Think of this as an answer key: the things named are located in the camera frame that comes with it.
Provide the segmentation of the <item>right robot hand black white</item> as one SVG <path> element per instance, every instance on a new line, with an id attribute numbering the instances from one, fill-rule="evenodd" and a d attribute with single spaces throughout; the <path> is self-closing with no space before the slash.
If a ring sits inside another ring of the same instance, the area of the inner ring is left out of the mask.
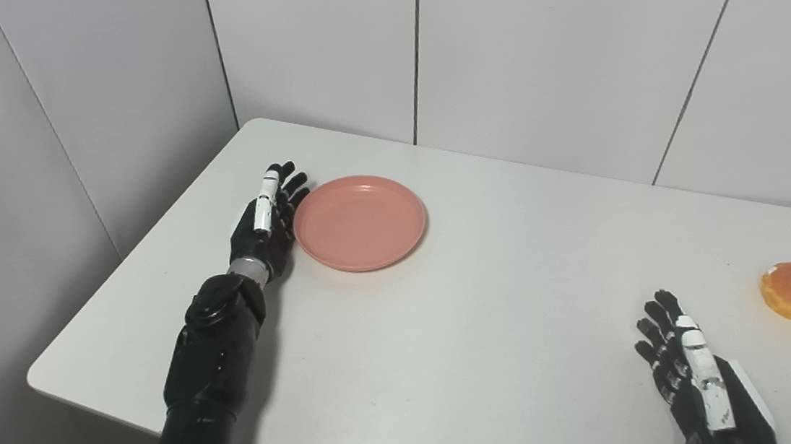
<path id="1" fill-rule="evenodd" d="M 684 444 L 777 444 L 771 411 L 743 367 L 713 353 L 678 298 L 657 290 L 644 308 L 634 350 L 651 369 Z"/>

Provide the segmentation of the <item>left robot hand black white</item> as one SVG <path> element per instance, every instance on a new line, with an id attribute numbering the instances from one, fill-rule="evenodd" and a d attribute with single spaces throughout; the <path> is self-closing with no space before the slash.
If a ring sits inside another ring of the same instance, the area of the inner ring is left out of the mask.
<path id="1" fill-rule="evenodd" d="M 260 288 L 281 277 L 293 249 L 298 207 L 310 194 L 308 175 L 294 162 L 272 164 L 230 238 L 229 272 Z"/>

